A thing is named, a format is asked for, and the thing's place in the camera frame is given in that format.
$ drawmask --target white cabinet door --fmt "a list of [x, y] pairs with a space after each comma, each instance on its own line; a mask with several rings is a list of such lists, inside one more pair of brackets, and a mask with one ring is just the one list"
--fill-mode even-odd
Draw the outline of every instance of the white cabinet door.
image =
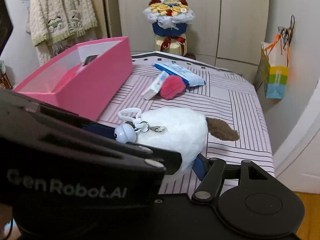
[[258, 69], [256, 65], [223, 58], [217, 58], [215, 66], [229, 69], [248, 80], [251, 84], [254, 81]]
[[289, 189], [320, 194], [320, 132], [277, 179]]
[[221, 0], [219, 58], [258, 65], [269, 0]]
[[119, 0], [122, 36], [128, 36], [131, 51], [155, 50], [152, 25], [142, 14], [150, 0]]
[[216, 56], [219, 34], [220, 0], [187, 0], [196, 18], [188, 26], [188, 52]]

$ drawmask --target striped bedsheet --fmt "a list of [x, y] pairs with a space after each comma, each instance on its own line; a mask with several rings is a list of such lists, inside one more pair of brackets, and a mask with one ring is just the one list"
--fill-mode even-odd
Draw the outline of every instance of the striped bedsheet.
[[[100, 123], [113, 127], [119, 125], [118, 111], [129, 107], [138, 107], [142, 111], [160, 107], [188, 107], [207, 117], [220, 118], [239, 132], [240, 139], [236, 142], [221, 141], [208, 134], [207, 147], [202, 151], [202, 155], [224, 159], [230, 164], [240, 164], [244, 159], [252, 160], [274, 176], [267, 126], [255, 89], [247, 80], [231, 72], [195, 62], [175, 60], [177, 64], [204, 78], [206, 85], [188, 87], [172, 100], [156, 96], [147, 101], [141, 98], [141, 93], [160, 73], [151, 65], [159, 61], [171, 62], [172, 59], [147, 56], [132, 61], [135, 68], [131, 76], [101, 114]], [[237, 180], [226, 181], [223, 191], [237, 183]], [[162, 184], [159, 193], [188, 193], [191, 196], [199, 184], [195, 173], [190, 171], [175, 182]]]

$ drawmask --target white toothpaste tube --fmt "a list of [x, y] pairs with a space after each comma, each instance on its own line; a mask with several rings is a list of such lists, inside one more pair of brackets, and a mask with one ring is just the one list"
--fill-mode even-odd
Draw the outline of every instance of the white toothpaste tube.
[[154, 64], [154, 67], [159, 70], [164, 70], [170, 75], [180, 76], [183, 82], [189, 87], [205, 85], [205, 81], [202, 77], [176, 63], [156, 63]]
[[159, 93], [163, 82], [166, 80], [166, 78], [169, 76], [169, 74], [166, 71], [162, 71], [157, 77], [156, 79], [152, 82], [152, 84], [143, 91], [143, 93], [141, 94], [141, 96], [145, 99], [145, 100], [150, 100], [151, 98], [153, 98], [156, 94]]

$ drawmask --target white sweater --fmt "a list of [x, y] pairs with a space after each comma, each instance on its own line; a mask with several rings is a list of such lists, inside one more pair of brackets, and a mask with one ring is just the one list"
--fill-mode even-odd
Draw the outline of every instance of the white sweater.
[[85, 35], [96, 27], [91, 0], [30, 0], [30, 31], [34, 46], [48, 46]]

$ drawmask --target blue package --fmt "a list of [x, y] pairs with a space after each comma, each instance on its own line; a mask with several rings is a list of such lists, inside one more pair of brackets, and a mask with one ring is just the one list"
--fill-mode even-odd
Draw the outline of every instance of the blue package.
[[169, 75], [180, 76], [189, 87], [204, 86], [205, 81], [202, 77], [192, 73], [190, 70], [176, 63], [156, 63], [154, 64], [159, 70], [166, 71]]

